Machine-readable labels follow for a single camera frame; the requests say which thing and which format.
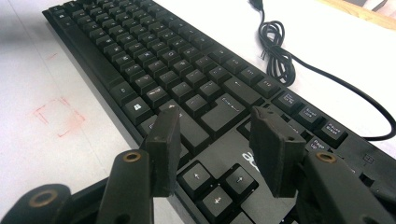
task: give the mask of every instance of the wooden edge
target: wooden edge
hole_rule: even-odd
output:
[[[370,11],[363,7],[358,7],[351,3],[342,0],[317,0],[323,4],[335,7],[346,13],[361,18],[363,20],[372,22],[390,30],[396,31],[396,20],[391,17],[384,16],[374,11]]]

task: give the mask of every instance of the white surface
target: white surface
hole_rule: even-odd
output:
[[[265,68],[257,38],[261,15],[246,0],[158,2]],[[109,174],[117,154],[137,147],[42,16],[62,3],[0,0],[0,218],[22,194],[43,184],[62,183],[72,193],[88,187]],[[264,5],[266,20],[286,27],[285,49],[352,83],[396,117],[395,32],[311,0]],[[389,131],[359,97],[295,66],[290,88],[313,105],[358,134]],[[375,145],[396,158],[396,139]],[[181,222],[166,200],[155,204],[157,223]]]

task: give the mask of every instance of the black keyboard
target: black keyboard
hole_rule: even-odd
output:
[[[382,202],[396,203],[393,158],[153,1],[67,2],[43,12],[138,145],[162,110],[180,107],[176,195],[197,223],[279,223],[248,147],[249,111],[275,111],[307,142],[344,159]],[[73,195],[93,223],[106,181]]]

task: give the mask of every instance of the black cable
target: black cable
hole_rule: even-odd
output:
[[[259,38],[262,43],[262,58],[268,57],[267,75],[274,77],[277,81],[285,86],[290,86],[295,80],[295,69],[292,60],[301,64],[324,77],[327,77],[345,88],[355,92],[361,98],[371,104],[378,110],[390,124],[390,132],[382,136],[363,137],[367,141],[383,141],[390,139],[396,135],[396,120],[393,116],[375,99],[367,95],[363,91],[345,82],[341,78],[335,77],[325,71],[322,71],[308,63],[303,62],[295,55],[285,49],[282,49],[283,40],[285,39],[285,28],[280,21],[265,21],[265,13],[262,6],[262,0],[249,0],[257,10],[262,13],[262,22],[259,27]]]

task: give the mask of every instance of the computer keyboard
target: computer keyboard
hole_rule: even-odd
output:
[[[137,144],[157,114],[180,108],[176,196],[197,223],[280,223],[248,147],[249,111],[275,111],[306,140],[344,159],[383,204],[396,203],[393,158],[166,8],[146,0],[67,2],[43,14]],[[106,181],[73,195],[73,223],[93,223]]]

